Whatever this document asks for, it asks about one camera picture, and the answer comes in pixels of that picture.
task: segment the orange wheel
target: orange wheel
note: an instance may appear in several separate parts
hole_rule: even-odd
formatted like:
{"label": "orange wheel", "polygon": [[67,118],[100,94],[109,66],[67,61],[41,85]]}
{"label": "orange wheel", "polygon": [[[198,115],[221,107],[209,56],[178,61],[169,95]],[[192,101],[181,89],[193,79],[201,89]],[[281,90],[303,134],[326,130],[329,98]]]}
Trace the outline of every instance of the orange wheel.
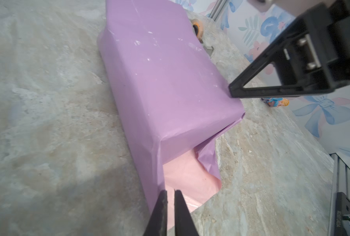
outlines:
{"label": "orange wheel", "polygon": [[203,37],[203,33],[204,33],[203,23],[201,21],[199,21],[198,19],[193,19],[191,21],[191,23],[192,23],[192,26],[195,30],[197,39],[199,41],[201,41],[201,38]]}

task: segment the floral wallpaper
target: floral wallpaper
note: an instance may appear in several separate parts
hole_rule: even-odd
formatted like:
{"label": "floral wallpaper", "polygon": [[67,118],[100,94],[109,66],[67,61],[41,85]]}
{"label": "floral wallpaper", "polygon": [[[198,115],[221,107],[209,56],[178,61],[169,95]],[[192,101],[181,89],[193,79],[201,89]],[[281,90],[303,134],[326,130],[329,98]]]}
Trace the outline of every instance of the floral wallpaper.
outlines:
{"label": "floral wallpaper", "polygon": [[203,16],[209,16],[217,0],[170,0],[182,5],[188,11],[199,13]]}
{"label": "floral wallpaper", "polygon": [[[277,6],[261,13],[247,0],[230,0],[216,23],[253,62],[293,20],[292,15]],[[280,85],[272,65],[258,76],[269,86]],[[305,126],[328,153],[337,153],[350,167],[350,86],[323,96],[288,99],[288,108],[299,125]]]}

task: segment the marble surface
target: marble surface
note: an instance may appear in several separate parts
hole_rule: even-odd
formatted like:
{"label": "marble surface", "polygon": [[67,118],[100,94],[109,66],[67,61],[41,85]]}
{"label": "marble surface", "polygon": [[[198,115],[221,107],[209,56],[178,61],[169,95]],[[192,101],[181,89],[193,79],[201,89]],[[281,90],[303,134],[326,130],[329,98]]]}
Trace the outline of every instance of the marble surface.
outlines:
{"label": "marble surface", "polygon": [[[104,16],[103,0],[0,0],[0,235],[144,231],[96,45]],[[232,81],[248,62],[212,21],[189,16]],[[200,235],[326,235],[332,159],[288,109],[242,101],[244,120],[216,144],[223,187],[192,214]]]}

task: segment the gift wrap fold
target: gift wrap fold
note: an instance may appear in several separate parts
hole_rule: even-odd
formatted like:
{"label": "gift wrap fold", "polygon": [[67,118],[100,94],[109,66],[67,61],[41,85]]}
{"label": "gift wrap fold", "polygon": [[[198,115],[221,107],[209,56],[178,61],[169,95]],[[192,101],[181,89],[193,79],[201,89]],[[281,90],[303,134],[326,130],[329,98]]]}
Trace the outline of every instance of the gift wrap fold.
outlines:
{"label": "gift wrap fold", "polygon": [[168,191],[169,229],[174,190],[190,212],[220,190],[215,139],[242,120],[243,105],[178,4],[106,0],[98,47],[150,211]]}

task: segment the purple wrapping paper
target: purple wrapping paper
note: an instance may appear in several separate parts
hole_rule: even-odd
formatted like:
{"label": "purple wrapping paper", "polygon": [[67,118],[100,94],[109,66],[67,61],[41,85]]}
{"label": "purple wrapping paper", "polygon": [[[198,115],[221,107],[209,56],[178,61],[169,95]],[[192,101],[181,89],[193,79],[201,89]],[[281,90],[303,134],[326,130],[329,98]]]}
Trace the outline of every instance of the purple wrapping paper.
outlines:
{"label": "purple wrapping paper", "polygon": [[98,46],[152,211],[164,189],[163,164],[188,150],[220,179],[214,140],[242,120],[244,108],[180,5],[106,0],[106,18]]}

